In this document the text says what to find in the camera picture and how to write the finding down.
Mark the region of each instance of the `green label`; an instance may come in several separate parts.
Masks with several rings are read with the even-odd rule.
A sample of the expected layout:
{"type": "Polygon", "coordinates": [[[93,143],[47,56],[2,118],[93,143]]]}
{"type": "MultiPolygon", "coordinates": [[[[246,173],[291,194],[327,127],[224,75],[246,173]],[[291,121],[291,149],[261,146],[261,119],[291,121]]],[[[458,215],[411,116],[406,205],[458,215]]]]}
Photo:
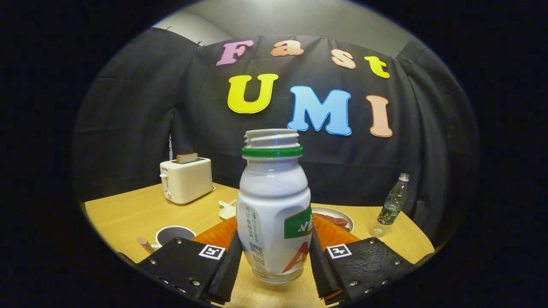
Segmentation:
{"type": "Polygon", "coordinates": [[[379,217],[377,217],[377,221],[383,225],[391,225],[394,223],[394,220],[396,220],[396,217],[398,217],[398,214],[399,210],[393,212],[383,207],[383,209],[380,211],[379,217]]]}
{"type": "Polygon", "coordinates": [[[302,212],[286,218],[284,222],[284,238],[296,238],[312,233],[312,208],[307,207],[302,212]]]}

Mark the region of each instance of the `barcode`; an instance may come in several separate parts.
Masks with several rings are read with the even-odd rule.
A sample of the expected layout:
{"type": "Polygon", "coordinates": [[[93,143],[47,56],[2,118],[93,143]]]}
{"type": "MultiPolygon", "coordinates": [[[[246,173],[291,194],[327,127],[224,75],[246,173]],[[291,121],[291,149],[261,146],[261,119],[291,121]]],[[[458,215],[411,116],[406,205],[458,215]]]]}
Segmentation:
{"type": "Polygon", "coordinates": [[[257,264],[265,266],[265,260],[263,259],[264,256],[262,254],[262,248],[259,246],[253,244],[252,242],[249,242],[249,245],[251,246],[251,252],[253,256],[253,260],[257,262],[257,264]]]}
{"type": "Polygon", "coordinates": [[[256,254],[257,256],[264,258],[264,256],[262,255],[262,248],[253,244],[252,242],[249,242],[249,245],[251,246],[251,251],[253,252],[253,254],[256,254]]]}
{"type": "Polygon", "coordinates": [[[253,255],[253,260],[255,260],[255,262],[257,262],[258,264],[260,264],[260,265],[262,265],[262,266],[265,266],[265,260],[262,260],[262,259],[259,258],[258,256],[253,255]]]}

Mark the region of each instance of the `clear plastic bottle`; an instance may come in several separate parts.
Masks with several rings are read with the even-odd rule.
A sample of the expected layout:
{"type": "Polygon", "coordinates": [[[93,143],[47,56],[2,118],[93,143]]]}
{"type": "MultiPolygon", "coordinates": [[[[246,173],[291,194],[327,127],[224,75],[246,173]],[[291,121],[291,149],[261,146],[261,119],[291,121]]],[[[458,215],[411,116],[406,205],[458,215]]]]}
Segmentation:
{"type": "Polygon", "coordinates": [[[369,230],[369,233],[374,237],[384,236],[386,231],[390,229],[398,214],[402,210],[403,205],[407,199],[407,182],[409,181],[409,174],[402,173],[399,175],[399,181],[394,185],[384,206],[380,211],[379,216],[374,222],[374,225],[369,230]]]}

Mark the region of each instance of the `bread slice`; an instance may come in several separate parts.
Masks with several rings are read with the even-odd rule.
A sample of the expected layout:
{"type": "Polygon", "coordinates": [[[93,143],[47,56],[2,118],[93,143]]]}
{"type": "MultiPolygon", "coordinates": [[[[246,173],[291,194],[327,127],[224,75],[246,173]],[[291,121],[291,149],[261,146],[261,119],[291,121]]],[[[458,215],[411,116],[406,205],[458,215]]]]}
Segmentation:
{"type": "Polygon", "coordinates": [[[186,163],[195,162],[197,160],[198,160],[198,153],[177,155],[177,164],[186,164],[186,163]]]}

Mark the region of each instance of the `water bottle cap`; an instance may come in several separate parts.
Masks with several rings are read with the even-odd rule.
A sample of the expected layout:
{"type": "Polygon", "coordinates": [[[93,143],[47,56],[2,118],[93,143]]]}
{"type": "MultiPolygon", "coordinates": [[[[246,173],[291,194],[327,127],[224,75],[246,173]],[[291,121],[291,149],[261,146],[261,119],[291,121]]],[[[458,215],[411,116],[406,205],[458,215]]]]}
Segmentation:
{"type": "Polygon", "coordinates": [[[399,175],[399,180],[402,182],[408,182],[409,181],[409,174],[402,173],[399,175]]]}

